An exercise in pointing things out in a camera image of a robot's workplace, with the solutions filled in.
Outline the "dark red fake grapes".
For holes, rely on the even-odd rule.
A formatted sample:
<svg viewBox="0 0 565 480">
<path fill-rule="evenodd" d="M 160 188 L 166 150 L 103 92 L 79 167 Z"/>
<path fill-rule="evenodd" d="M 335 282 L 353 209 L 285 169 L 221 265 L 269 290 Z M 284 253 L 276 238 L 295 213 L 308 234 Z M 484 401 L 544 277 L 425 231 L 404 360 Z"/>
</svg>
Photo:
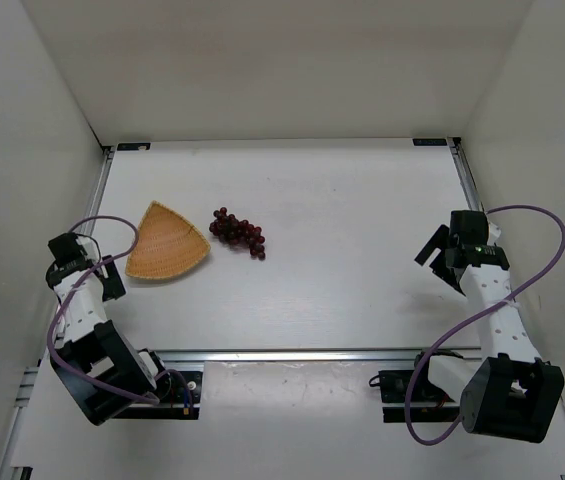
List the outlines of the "dark red fake grapes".
<svg viewBox="0 0 565 480">
<path fill-rule="evenodd" d="M 213 220 L 208 229 L 213 237 L 230 248 L 243 248 L 251 258 L 260 261 L 266 259 L 266 238 L 262 228 L 248 219 L 237 218 L 226 207 L 213 211 Z"/>
</svg>

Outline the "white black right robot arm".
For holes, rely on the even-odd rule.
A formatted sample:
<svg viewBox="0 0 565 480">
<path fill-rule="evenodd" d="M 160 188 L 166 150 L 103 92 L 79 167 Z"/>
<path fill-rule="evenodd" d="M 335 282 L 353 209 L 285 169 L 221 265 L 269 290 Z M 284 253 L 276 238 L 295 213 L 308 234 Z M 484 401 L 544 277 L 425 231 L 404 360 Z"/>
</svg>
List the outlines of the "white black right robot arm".
<svg viewBox="0 0 565 480">
<path fill-rule="evenodd" d="M 445 332 L 422 352 L 414 365 L 404 398 L 405 424 L 415 430 L 413 393 L 422 379 L 441 389 L 459 405 L 452 421 L 469 434 L 541 443 L 558 406 L 565 380 L 561 369 L 541 358 L 529 339 L 516 304 L 517 298 L 547 275 L 565 251 L 565 224 L 553 212 L 560 243 L 549 263 L 513 288 L 510 263 L 498 246 L 498 227 L 476 210 L 454 210 L 418 253 L 419 265 L 464 295 L 472 314 Z M 441 348 L 468 326 L 478 329 L 482 363 L 471 369 Z"/>
</svg>

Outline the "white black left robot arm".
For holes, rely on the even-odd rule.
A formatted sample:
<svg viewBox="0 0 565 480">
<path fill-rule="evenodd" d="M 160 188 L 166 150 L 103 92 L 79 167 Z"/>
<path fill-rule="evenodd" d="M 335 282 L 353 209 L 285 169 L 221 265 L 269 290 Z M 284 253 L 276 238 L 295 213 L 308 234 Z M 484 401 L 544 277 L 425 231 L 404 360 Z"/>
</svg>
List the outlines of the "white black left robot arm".
<svg viewBox="0 0 565 480">
<path fill-rule="evenodd" d="M 48 242 L 54 261 L 46 282 L 66 309 L 64 336 L 51 365 L 86 418 L 98 426 L 136 401 L 93 384 L 105 383 L 155 403 L 157 357 L 138 351 L 117 329 L 105 303 L 126 294 L 109 255 L 99 254 L 97 242 L 74 232 Z"/>
</svg>

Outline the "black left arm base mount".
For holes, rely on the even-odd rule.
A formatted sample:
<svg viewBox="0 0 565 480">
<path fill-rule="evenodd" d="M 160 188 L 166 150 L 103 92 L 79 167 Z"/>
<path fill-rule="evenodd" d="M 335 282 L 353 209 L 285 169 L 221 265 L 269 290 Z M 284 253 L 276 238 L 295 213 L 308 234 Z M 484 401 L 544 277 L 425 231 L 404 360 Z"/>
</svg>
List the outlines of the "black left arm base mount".
<svg viewBox="0 0 565 480">
<path fill-rule="evenodd" d="M 166 370 L 177 370 L 180 376 L 166 374 L 158 380 L 157 406 L 132 405 L 114 417 L 115 420 L 193 421 L 199 419 L 204 366 L 201 362 L 167 362 Z"/>
</svg>

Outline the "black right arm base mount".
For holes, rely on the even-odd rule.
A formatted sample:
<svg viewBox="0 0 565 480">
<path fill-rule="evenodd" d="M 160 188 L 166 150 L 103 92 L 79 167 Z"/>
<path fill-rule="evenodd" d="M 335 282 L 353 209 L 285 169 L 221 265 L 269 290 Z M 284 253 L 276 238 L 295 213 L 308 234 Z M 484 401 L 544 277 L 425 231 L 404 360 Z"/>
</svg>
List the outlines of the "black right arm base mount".
<svg viewBox="0 0 565 480">
<path fill-rule="evenodd" d="M 424 351 L 415 357 L 409 369 L 384 369 L 368 381 L 371 389 L 378 389 L 382 403 L 383 422 L 385 424 L 404 424 L 404 402 L 407 387 L 415 367 L 421 361 Z M 441 388 L 428 380 L 428 366 L 418 376 L 410 403 L 410 415 L 413 423 L 450 423 L 459 414 L 459 405 Z"/>
</svg>

